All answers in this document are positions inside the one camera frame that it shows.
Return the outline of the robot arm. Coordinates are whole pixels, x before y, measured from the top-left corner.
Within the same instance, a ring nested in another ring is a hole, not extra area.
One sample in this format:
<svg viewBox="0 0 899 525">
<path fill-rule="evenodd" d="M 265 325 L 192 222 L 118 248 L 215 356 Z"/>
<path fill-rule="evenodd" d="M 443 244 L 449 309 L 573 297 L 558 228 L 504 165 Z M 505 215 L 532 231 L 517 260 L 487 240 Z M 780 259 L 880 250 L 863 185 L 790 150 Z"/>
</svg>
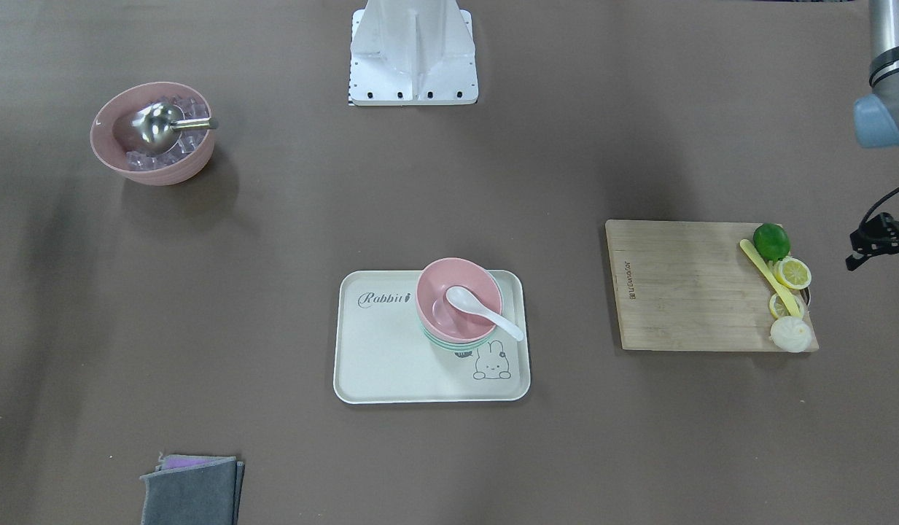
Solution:
<svg viewBox="0 0 899 525">
<path fill-rule="evenodd" d="M 899 1 L 870 1 L 871 93 L 853 106 L 858 144 L 899 147 Z"/>
</svg>

